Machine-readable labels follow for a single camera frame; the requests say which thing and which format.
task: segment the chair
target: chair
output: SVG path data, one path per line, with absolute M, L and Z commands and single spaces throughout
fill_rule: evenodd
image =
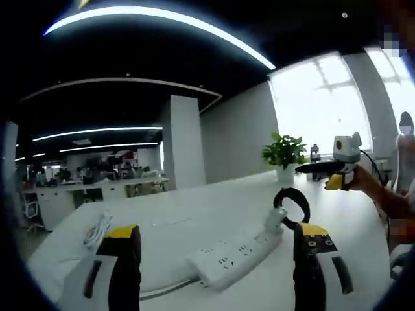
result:
M 26 197 L 24 195 L 22 195 L 23 197 L 23 204 L 25 206 L 25 209 L 23 211 L 23 214 L 26 216 L 26 218 L 28 218 L 29 220 L 31 220 L 32 218 L 34 218 L 35 216 L 39 215 L 39 203 L 38 201 L 32 201 L 32 202 L 28 202 L 26 200 Z M 28 228 L 27 228 L 27 232 L 31 232 L 32 230 L 34 230 L 34 232 L 36 232 L 37 228 L 42 228 L 45 229 L 45 227 L 37 222 L 33 222 Z

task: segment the floor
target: floor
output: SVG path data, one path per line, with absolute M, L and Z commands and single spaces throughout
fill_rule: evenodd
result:
M 14 236 L 21 258 L 27 261 L 49 233 L 44 229 L 27 232 L 25 228 L 16 228 Z

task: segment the green plant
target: green plant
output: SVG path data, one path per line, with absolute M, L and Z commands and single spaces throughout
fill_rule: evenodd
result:
M 262 158 L 269 165 L 278 165 L 287 168 L 289 164 L 304 164 L 305 158 L 302 152 L 305 151 L 302 144 L 303 138 L 293 138 L 289 135 L 281 136 L 278 133 L 271 134 L 275 142 L 269 146 L 265 146 L 262 151 Z

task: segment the office desk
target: office desk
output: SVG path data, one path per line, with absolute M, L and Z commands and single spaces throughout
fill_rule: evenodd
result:
M 361 192 L 326 191 L 324 183 L 306 181 L 304 175 L 295 177 L 294 183 L 309 200 L 310 222 L 329 231 L 350 265 L 350 273 L 356 276 L 355 301 L 362 301 L 369 310 L 390 280 L 385 233 L 373 202 Z M 188 254 L 239 231 L 260 228 L 275 194 L 288 186 L 276 182 L 275 172 L 268 172 L 130 198 L 116 204 L 84 204 L 46 238 L 28 265 L 45 294 L 57 301 L 64 277 L 77 263 L 59 262 L 89 255 L 82 247 L 84 235 L 102 210 L 109 209 L 114 226 L 137 224 L 141 228 L 141 290 L 178 281 L 187 272 L 184 260 Z M 284 207 L 290 218 L 301 220 L 300 208 L 286 200 Z M 214 292 L 196 282 L 171 294 L 142 301 L 141 309 L 293 311 L 292 250 L 293 233 L 285 228 L 281 245 L 224 292 Z
M 23 194 L 36 194 L 43 224 L 46 230 L 53 231 L 56 226 L 76 209 L 73 192 L 78 190 L 101 189 L 104 201 L 126 198 L 125 186 L 146 183 L 165 183 L 167 178 L 145 177 L 117 181 L 98 182 L 92 185 L 81 183 L 57 187 L 38 187 L 27 189 Z

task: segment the ceiling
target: ceiling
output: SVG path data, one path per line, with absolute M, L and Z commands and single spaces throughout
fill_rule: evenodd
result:
M 38 149 L 30 141 L 43 135 L 110 126 L 152 126 L 170 94 L 197 97 L 200 111 L 221 95 L 222 99 L 209 108 L 214 109 L 223 100 L 265 81 L 270 72 L 227 41 L 176 21 L 105 16 L 42 36 L 54 21 L 79 12 L 78 3 L 9 1 L 7 5 L 12 6 L 9 12 L 16 17 L 14 25 L 19 26 L 9 26 L 11 31 L 5 34 L 8 78 L 2 98 L 8 103 L 5 115 L 19 125 L 18 143 L 26 145 L 22 154 L 35 154 Z M 376 42 L 378 34 L 371 0 L 258 0 L 255 5 L 213 0 L 91 0 L 82 10 L 113 5 L 163 8 L 201 19 L 259 51 L 277 70 L 327 51 L 359 51 Z M 98 78 L 105 81 L 71 83 Z M 199 90 L 137 80 L 114 82 L 113 78 L 174 82 Z M 53 89 L 32 96 L 48 87 Z M 115 133 L 102 139 L 113 144 L 121 138 Z M 123 139 L 135 140 L 129 143 L 160 141 L 161 134 L 141 132 Z M 57 141 L 43 147 L 53 152 L 58 149 Z

